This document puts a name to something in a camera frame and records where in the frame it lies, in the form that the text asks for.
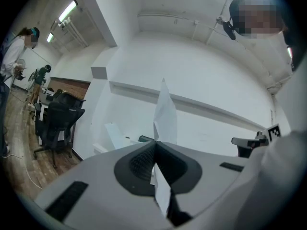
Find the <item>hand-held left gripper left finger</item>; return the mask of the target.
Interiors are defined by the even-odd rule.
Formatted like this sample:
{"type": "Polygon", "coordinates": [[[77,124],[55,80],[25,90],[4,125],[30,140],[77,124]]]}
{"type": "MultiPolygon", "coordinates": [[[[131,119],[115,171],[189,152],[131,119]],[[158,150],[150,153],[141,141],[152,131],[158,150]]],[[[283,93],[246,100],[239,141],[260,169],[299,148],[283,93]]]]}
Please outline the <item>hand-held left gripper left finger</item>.
{"type": "Polygon", "coordinates": [[[136,196],[116,180],[114,167],[123,156],[143,148],[144,143],[89,157],[45,187],[35,203],[46,209],[75,181],[88,184],[63,223],[77,230],[169,230],[153,197],[136,196]]]}

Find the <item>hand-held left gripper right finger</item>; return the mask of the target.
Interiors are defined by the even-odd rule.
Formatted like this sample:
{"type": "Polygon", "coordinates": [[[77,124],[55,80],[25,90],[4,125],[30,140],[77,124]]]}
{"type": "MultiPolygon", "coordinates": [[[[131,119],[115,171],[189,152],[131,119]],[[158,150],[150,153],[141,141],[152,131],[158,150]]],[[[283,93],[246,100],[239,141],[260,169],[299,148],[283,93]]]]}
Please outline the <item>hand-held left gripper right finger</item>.
{"type": "Polygon", "coordinates": [[[171,143],[155,147],[155,199],[165,217],[196,217],[238,178],[247,159],[201,152],[171,143]]]}

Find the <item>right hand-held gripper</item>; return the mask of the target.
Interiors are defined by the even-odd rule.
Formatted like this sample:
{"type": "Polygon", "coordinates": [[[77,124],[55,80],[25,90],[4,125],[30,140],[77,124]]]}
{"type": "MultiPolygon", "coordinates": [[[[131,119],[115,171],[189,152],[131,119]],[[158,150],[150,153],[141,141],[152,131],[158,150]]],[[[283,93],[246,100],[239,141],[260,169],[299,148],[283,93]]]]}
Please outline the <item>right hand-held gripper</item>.
{"type": "Polygon", "coordinates": [[[268,146],[279,137],[281,137],[280,126],[275,124],[263,131],[258,131],[253,140],[232,138],[231,143],[237,146],[239,157],[249,158],[253,149],[268,146]]]}

